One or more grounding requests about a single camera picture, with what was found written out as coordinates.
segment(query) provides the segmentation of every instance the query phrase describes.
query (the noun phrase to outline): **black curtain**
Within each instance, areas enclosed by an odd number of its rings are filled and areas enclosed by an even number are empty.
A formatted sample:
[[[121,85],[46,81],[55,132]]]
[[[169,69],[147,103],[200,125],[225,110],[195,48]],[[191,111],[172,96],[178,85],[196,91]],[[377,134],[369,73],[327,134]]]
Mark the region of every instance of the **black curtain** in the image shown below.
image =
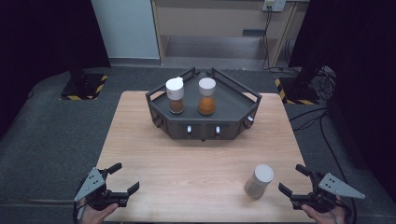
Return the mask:
[[[0,136],[38,81],[110,66],[89,0],[7,1],[0,7],[0,49]]]
[[[385,0],[311,0],[290,66],[327,65],[335,72],[331,106],[340,115],[332,119],[340,133],[350,133],[346,147],[359,151],[396,202],[396,179],[389,176],[396,170],[395,11]]]

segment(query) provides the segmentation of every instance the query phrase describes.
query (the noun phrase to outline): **gray floor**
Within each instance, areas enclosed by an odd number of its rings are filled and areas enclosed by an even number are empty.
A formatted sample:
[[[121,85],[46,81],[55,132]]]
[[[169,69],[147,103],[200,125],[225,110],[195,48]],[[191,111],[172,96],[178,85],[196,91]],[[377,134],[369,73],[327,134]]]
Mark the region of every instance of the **gray floor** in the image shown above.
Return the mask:
[[[257,38],[198,38],[189,42],[177,37],[170,42],[163,64],[131,60],[114,63],[113,68],[87,69],[108,75],[95,101],[58,100],[69,79],[67,73],[41,81],[0,142],[0,169],[3,171],[0,175],[0,223],[72,223],[69,205],[28,204],[26,200],[71,200],[74,197],[79,180],[97,163],[123,91],[148,91],[185,68],[195,66],[203,70],[211,67],[225,70],[255,91],[276,92],[275,78],[295,76],[286,68],[285,55],[288,57],[288,54],[282,54],[276,65],[284,68],[274,68],[271,72],[263,70],[263,54]],[[316,78],[312,85],[319,89],[320,83],[322,79]],[[324,106],[326,102],[321,100],[319,105],[285,105],[285,109],[289,118],[294,118]],[[291,126],[299,128],[322,112],[296,119]],[[355,201],[357,223],[396,223],[396,204],[369,170],[354,167],[332,121],[324,117],[322,127],[336,160],[319,124],[318,120],[295,132],[305,165],[342,178],[337,167],[337,162],[340,163],[349,185],[366,195],[366,199]],[[349,199],[344,201],[351,206]]]

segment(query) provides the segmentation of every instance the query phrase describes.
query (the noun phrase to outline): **wooden table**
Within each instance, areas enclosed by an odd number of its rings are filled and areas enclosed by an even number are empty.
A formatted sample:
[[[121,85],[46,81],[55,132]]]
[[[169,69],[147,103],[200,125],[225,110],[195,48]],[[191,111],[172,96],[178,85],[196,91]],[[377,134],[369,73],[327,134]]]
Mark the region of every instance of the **wooden table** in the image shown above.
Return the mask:
[[[234,140],[175,140],[151,122],[145,92],[120,98],[97,167],[116,162],[122,169],[107,187],[140,190],[108,221],[142,222],[312,222],[292,209],[277,186],[294,193],[312,191],[308,177],[295,170],[303,158],[277,94],[264,93],[255,123]],[[258,164],[270,165],[274,180],[252,200],[244,185]]]

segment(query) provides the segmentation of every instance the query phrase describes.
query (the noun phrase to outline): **yellow and black tape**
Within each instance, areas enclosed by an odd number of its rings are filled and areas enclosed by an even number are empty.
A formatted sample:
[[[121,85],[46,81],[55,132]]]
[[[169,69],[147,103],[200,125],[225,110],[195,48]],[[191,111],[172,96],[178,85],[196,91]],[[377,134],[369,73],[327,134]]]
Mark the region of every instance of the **yellow and black tape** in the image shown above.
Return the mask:
[[[319,101],[316,100],[289,100],[286,93],[283,91],[282,84],[279,79],[275,80],[275,84],[277,87],[277,91],[279,92],[280,98],[282,99],[283,104],[290,105],[318,105]]]
[[[107,76],[102,76],[102,79],[97,84],[97,88],[95,92],[85,94],[85,95],[61,95],[60,100],[94,100],[99,96],[99,93],[102,91],[102,88],[105,86],[105,82],[107,80]]]

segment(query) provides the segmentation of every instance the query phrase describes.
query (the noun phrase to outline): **brown contents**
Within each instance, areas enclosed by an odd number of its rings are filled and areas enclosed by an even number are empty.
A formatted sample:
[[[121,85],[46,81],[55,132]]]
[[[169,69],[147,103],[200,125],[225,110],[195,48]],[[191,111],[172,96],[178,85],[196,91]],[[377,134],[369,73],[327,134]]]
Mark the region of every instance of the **brown contents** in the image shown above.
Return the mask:
[[[215,112],[216,104],[212,97],[204,97],[198,104],[198,111],[203,115],[211,115]]]
[[[169,109],[174,114],[179,114],[179,113],[183,112],[183,109],[184,109],[183,99],[170,100],[169,101]]]

